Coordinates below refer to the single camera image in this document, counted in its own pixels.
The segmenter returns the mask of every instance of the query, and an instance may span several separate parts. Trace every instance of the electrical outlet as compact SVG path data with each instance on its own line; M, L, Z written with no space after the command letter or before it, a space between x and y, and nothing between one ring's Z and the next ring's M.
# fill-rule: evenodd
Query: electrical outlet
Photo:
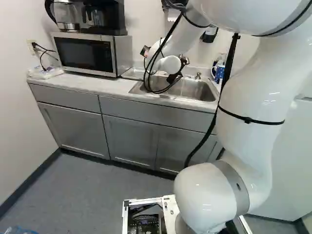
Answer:
M34 48L33 48L33 45L32 45L31 43L36 42L36 40L27 39L26 42L27 42L28 49L29 49L31 55L35 55L36 53L35 53Z

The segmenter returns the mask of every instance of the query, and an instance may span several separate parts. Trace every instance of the microwave door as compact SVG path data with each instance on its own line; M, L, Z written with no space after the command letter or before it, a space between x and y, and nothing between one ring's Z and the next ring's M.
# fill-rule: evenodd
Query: microwave door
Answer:
M113 40L54 37L64 70L116 77Z

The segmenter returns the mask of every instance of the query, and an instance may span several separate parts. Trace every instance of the baseboard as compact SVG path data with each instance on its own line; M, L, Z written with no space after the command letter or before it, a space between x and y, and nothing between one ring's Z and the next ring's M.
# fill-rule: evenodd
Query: baseboard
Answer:
M295 226L299 234L310 234L306 225L304 225L302 218L295 221Z
M60 156L61 150L54 151L6 200L0 205L0 220L15 204L15 202L36 182L36 180L48 169Z
M90 156L90 155L78 153L78 152L67 150L67 149L61 149L61 151L67 155L83 158L86 160L90 160L90 161L105 164L105 165L112 165L112 166L116 166L116 167L121 167L124 169L132 170L132 171L136 171L136 172L140 172L140 173L144 173L144 174L148 174L148 175L152 175L152 176L157 176L157 177L164 178L164 179L174 180L176 177L176 175L173 175L170 173L154 171L152 169L143 168L143 167L139 167L139 166L124 163L124 162L107 160L107 159L103 159L100 157Z

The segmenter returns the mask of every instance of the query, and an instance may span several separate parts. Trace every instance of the faucet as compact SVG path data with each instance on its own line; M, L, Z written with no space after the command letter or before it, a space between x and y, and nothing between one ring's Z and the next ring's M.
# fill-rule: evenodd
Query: faucet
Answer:
M200 78L200 75L201 75L201 73L200 73L200 72L197 72L197 75L195 76L195 80L201 79L201 78Z

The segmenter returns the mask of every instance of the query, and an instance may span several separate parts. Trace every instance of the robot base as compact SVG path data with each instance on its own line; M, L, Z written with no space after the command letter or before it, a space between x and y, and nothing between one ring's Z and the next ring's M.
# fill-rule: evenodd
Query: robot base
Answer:
M176 204L175 195L166 195L163 197L157 198L148 198L148 199L130 199L124 200L123 209L122 209L122 217L123 217L123 225L122 225L122 234L128 234L128 213L132 207L146 206L149 204L158 204L162 209L159 208L160 216L164 218L165 221L165 231L164 227L161 225L159 227L159 233L167 233L167 234L196 234L191 228L187 226L180 215L179 208ZM239 234L252 234L248 224L246 223L243 216L234 220L235 227ZM216 234L219 233L222 229L225 229L225 224L219 225L214 228L208 234Z

